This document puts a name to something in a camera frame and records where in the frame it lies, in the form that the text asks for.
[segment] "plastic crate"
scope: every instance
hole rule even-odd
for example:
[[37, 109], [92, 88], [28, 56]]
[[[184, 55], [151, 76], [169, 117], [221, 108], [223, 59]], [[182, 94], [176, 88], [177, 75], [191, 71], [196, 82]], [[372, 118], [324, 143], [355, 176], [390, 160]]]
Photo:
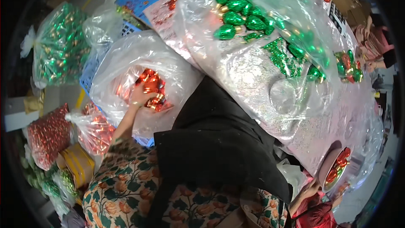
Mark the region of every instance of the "plastic crate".
[[[124, 25], [122, 27], [122, 37], [125, 37], [130, 33], [139, 32], [139, 31], [141, 31], [139, 28], [124, 21]], [[89, 95], [90, 88], [92, 87], [92, 81], [93, 81], [94, 75], [96, 74], [96, 71], [100, 66], [100, 60], [102, 59], [101, 57], [104, 57], [104, 55], [98, 55], [98, 54], [90, 55], [90, 56], [92, 56], [92, 57], [90, 57], [87, 60], [87, 63], [83, 68], [83, 72], [82, 72], [82, 75], [79, 80], [81, 87], [84, 89], [84, 91], [87, 93], [87, 95]]]

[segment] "floor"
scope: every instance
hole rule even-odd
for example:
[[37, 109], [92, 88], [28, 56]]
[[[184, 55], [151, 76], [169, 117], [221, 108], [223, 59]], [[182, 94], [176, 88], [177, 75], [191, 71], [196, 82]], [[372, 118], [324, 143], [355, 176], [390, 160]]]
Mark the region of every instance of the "floor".
[[[92, 14], [98, 6], [104, 3], [104, 0], [72, 0], [71, 2], [77, 6], [84, 8], [84, 11], [88, 14]], [[390, 83], [390, 81], [392, 82], [392, 75], [394, 73], [393, 71], [393, 68], [383, 71], [383, 73], [386, 75], [384, 79], [385, 83]], [[88, 96], [85, 95], [83, 97], [83, 101], [80, 102], [81, 90], [82, 89], [79, 85], [47, 87], [44, 101], [44, 113], [52, 111], [65, 102], [68, 103], [70, 109], [81, 108], [89, 100]], [[387, 91], [387, 97], [387, 102], [390, 102], [391, 95], [389, 90]], [[372, 170], [367, 180], [364, 182], [362, 188], [360, 190], [344, 195], [342, 204], [334, 211], [335, 218], [338, 223], [353, 221], [355, 216], [362, 210], [363, 206], [366, 204], [375, 186], [377, 185], [388, 156], [392, 158], [395, 157], [397, 143], [398, 138], [395, 135], [390, 134], [381, 159], [374, 166], [374, 169]]]

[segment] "person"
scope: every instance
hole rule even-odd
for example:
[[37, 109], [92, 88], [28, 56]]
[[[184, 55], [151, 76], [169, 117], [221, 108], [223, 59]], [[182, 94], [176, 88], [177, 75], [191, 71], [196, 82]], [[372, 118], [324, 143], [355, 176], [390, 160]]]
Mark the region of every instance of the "person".
[[93, 228], [291, 227], [292, 187], [276, 167], [274, 138], [205, 76], [172, 130], [146, 149], [131, 136], [155, 94], [135, 87], [84, 195]]
[[359, 61], [367, 64], [368, 72], [376, 68], [389, 68], [397, 62], [388, 28], [379, 14], [371, 13], [366, 26], [358, 25], [354, 28], [354, 35], [361, 50]]
[[337, 224], [332, 209], [342, 202], [342, 195], [332, 201], [322, 202], [317, 192], [321, 189], [320, 184], [314, 179], [308, 183], [294, 199], [296, 205], [307, 204], [306, 211], [294, 217], [297, 209], [291, 210], [296, 228], [351, 228], [349, 223]]

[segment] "hand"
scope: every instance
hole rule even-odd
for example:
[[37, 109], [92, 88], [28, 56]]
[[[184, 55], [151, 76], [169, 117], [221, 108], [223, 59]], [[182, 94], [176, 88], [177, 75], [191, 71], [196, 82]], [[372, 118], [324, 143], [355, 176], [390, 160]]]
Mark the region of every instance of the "hand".
[[376, 62], [368, 62], [367, 63], [367, 71], [368, 72], [373, 72], [377, 68], [377, 63]]
[[319, 190], [321, 190], [321, 185], [316, 179], [313, 179], [301, 189], [300, 194], [305, 199], [315, 195]]
[[333, 200], [332, 209], [338, 206], [342, 202], [342, 199], [343, 195], [339, 195], [335, 200]]
[[366, 28], [364, 29], [364, 39], [368, 39], [368, 38], [369, 38], [369, 35], [370, 35], [370, 28], [369, 28], [369, 27], [366, 27]]
[[142, 107], [148, 100], [157, 97], [157, 93], [145, 94], [143, 92], [145, 83], [142, 82], [139, 86], [134, 86], [132, 91], [130, 102], [131, 104], [136, 104], [139, 107]]

